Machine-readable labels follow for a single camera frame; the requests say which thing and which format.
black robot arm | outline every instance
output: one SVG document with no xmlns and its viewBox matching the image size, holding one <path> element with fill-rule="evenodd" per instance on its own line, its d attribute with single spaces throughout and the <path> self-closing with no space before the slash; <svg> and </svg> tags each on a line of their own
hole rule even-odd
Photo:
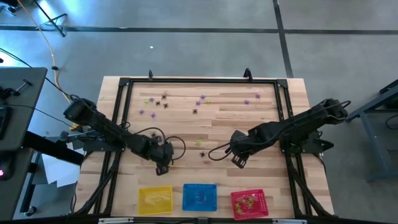
<svg viewBox="0 0 398 224">
<path fill-rule="evenodd" d="M 96 109 L 96 105 L 87 99 L 73 99 L 72 104 L 63 112 L 65 118 L 82 126 L 90 126 L 104 137 L 105 143 L 128 147 L 132 153 L 156 162 L 156 174 L 169 171 L 169 164 L 174 153 L 171 143 L 159 145 L 157 141 L 141 134 L 132 134 L 117 124 L 112 123 Z"/>
<path fill-rule="evenodd" d="M 266 149 L 280 141 L 284 153 L 296 154 L 303 151 L 303 145 L 311 140 L 318 149 L 312 152 L 323 152 L 333 144 L 319 139 L 317 129 L 324 124 L 340 124 L 347 117 L 344 109 L 350 102 L 326 99 L 311 109 L 281 122 L 262 123 L 248 131 L 248 135 L 235 131 L 229 143 L 229 151 L 234 157 L 232 162 L 243 168 L 249 156 Z"/>
</svg>

wooden table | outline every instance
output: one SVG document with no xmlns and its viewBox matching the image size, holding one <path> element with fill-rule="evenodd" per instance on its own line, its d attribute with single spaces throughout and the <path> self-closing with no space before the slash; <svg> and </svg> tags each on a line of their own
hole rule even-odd
<svg viewBox="0 0 398 224">
<path fill-rule="evenodd" d="M 112 117 L 114 102 L 120 77 L 104 77 L 98 99 L 98 110 L 108 118 Z M 290 98 L 294 114 L 309 109 L 304 80 L 288 79 Z M 196 106 L 200 95 L 211 100 L 210 104 Z M 168 103 L 169 108 L 155 103 L 145 104 L 149 98 Z M 119 112 L 119 121 L 123 103 Z M 269 218 L 294 217 L 292 199 L 287 178 L 284 156 L 280 153 L 279 143 L 251 156 L 243 169 L 237 168 L 232 156 L 222 161 L 211 161 L 201 152 L 208 152 L 216 146 L 229 141 L 235 130 L 246 132 L 263 122 L 278 121 L 275 94 L 268 84 L 189 84 L 189 83 L 135 83 L 132 89 L 129 116 L 130 132 L 151 126 L 158 127 L 167 136 L 176 135 L 187 144 L 185 155 L 175 161 L 168 174 L 156 176 L 155 163 L 125 151 L 119 166 L 118 180 L 113 201 L 112 216 L 138 216 L 137 195 L 139 188 L 163 185 L 173 186 L 174 209 L 171 214 L 161 217 L 219 217 L 231 218 L 230 193 L 247 189 L 263 189 L 269 209 Z M 172 141 L 174 157 L 181 155 L 182 143 Z M 224 150 L 215 151 L 213 157 L 221 157 Z M 92 153 L 81 167 L 80 179 L 76 188 L 76 210 L 93 193 L 100 179 L 103 152 Z M 313 155 L 303 155 L 303 164 L 307 184 L 324 208 L 333 213 L 325 171 L 320 161 Z M 216 184 L 218 190 L 218 209 L 216 212 L 183 212 L 182 186 L 185 183 Z M 304 212 L 302 193 L 297 186 L 300 208 Z M 103 195 L 102 209 L 106 203 L 108 189 Z"/>
</svg>

desk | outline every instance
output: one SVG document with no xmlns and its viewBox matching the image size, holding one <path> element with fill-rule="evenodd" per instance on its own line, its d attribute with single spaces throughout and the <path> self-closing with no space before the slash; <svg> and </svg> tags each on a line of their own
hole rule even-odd
<svg viewBox="0 0 398 224">
<path fill-rule="evenodd" d="M 16 89 L 23 84 L 23 79 L 32 83 L 32 86 L 25 86 L 21 90 L 20 96 L 11 96 L 7 99 L 7 102 L 34 108 L 46 73 L 46 68 L 1 68 L 0 86 L 3 88 Z M 0 191 L 0 208 L 2 210 L 0 212 L 0 220 L 10 220 L 14 216 L 30 160 L 32 159 L 33 149 L 21 149 L 32 115 L 33 109 L 13 108 L 12 119 L 9 122 L 3 140 L 0 140 L 0 152 L 18 150 L 14 161 L 14 175 L 7 181 L 0 181 L 0 189 L 2 189 Z"/>
<path fill-rule="evenodd" d="M 98 99 L 98 110 L 108 118 L 112 117 L 114 102 L 118 91 L 120 77 L 104 77 Z M 294 114 L 309 109 L 307 93 L 302 79 L 288 79 L 290 99 Z M 166 94 L 166 100 L 160 100 Z M 207 105 L 195 106 L 200 95 L 211 100 Z M 145 104 L 149 98 L 168 103 L 169 108 Z M 119 110 L 119 121 L 123 109 Z M 156 119 L 150 117 L 156 113 Z M 138 216 L 137 194 L 139 188 L 162 185 L 173 186 L 174 209 L 171 214 L 160 217 L 233 217 L 230 193 L 246 189 L 263 189 L 269 209 L 269 218 L 293 218 L 293 206 L 290 196 L 289 181 L 284 156 L 280 153 L 279 144 L 251 156 L 244 169 L 237 168 L 232 156 L 222 161 L 211 161 L 201 157 L 201 152 L 208 152 L 216 146 L 229 141 L 234 130 L 248 129 L 268 121 L 278 121 L 274 88 L 266 84 L 225 84 L 225 83 L 135 83 L 132 88 L 131 103 L 127 121 L 131 123 L 130 132 L 139 131 L 151 126 L 162 129 L 166 137 L 180 136 L 187 144 L 185 155 L 175 161 L 168 174 L 156 176 L 155 164 L 143 160 L 133 153 L 123 153 L 111 215 L 114 217 Z M 175 155 L 181 155 L 182 143 L 172 141 Z M 223 150 L 216 151 L 213 157 L 221 157 Z M 76 210 L 93 193 L 100 179 L 103 152 L 95 152 L 87 158 L 81 167 L 81 175 L 76 188 Z M 320 161 L 303 154 L 303 164 L 308 188 L 324 208 L 333 213 L 325 172 Z M 183 212 L 182 186 L 185 183 L 211 183 L 218 188 L 218 209 L 216 212 Z M 304 211 L 302 193 L 297 186 L 300 208 Z M 108 189 L 103 195 L 102 209 Z"/>
</svg>

gray floor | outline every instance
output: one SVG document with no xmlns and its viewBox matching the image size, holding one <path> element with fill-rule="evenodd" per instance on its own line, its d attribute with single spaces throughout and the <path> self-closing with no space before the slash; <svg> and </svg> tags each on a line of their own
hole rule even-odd
<svg viewBox="0 0 398 224">
<path fill-rule="evenodd" d="M 277 28 L 272 0 L 46 0 L 56 16 L 68 13 L 69 26 Z M 280 0 L 286 29 L 398 29 L 398 2 L 392 0 Z M 33 6 L 34 17 L 44 18 Z M 23 11 L 0 12 L 0 25 L 32 23 Z M 69 32 L 62 38 L 46 32 L 61 68 L 60 83 L 69 93 L 96 101 L 105 75 L 240 77 L 246 67 L 256 77 L 286 77 L 278 34 L 173 34 Z M 397 79 L 398 35 L 287 35 L 295 78 L 304 78 L 312 105 L 325 98 L 351 100 L 349 111 L 374 98 Z M 50 52 L 38 32 L 0 31 L 0 47 L 35 67 L 51 66 Z M 22 66 L 9 58 L 3 65 Z M 47 75 L 53 80 L 52 73 Z M 45 84 L 37 107 L 62 118 L 63 96 Z M 372 119 L 384 135 L 385 118 Z M 58 135 L 63 124 L 35 113 L 30 130 Z M 335 212 L 345 218 L 397 222 L 398 181 L 367 183 L 375 160 L 359 120 L 322 128 L 335 143 L 325 153 Z M 47 217 L 68 212 L 72 188 L 40 186 L 33 204 Z"/>
</svg>

frame bracket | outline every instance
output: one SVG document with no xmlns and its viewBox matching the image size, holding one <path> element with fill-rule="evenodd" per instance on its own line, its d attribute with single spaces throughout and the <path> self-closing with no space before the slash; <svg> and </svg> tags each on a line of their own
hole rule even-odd
<svg viewBox="0 0 398 224">
<path fill-rule="evenodd" d="M 283 88 L 288 88 L 286 79 L 277 79 L 276 82 Z"/>
<path fill-rule="evenodd" d="M 250 68 L 245 69 L 243 78 L 248 78 L 249 82 L 253 82 L 253 76 L 251 75 Z"/>
</svg>

